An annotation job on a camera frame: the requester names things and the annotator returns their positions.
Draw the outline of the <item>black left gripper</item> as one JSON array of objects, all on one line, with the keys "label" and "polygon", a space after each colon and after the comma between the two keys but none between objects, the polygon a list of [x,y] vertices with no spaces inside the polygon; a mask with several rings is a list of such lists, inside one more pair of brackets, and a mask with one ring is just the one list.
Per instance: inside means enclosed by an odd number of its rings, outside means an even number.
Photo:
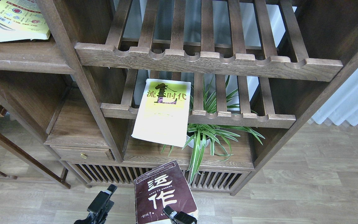
[{"label": "black left gripper", "polygon": [[117,189],[117,186],[111,184],[107,190],[100,191],[92,203],[88,206],[88,217],[84,220],[76,220],[74,224],[104,224],[108,212],[114,205],[110,200],[111,196]]}]

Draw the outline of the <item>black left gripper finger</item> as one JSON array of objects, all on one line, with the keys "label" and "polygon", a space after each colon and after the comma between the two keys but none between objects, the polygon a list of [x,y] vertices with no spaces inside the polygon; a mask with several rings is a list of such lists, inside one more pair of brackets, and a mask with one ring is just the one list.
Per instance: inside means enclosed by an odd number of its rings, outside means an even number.
[{"label": "black left gripper finger", "polygon": [[172,224],[197,224],[197,219],[187,213],[173,210],[170,206],[163,209],[164,214],[171,220]]}]

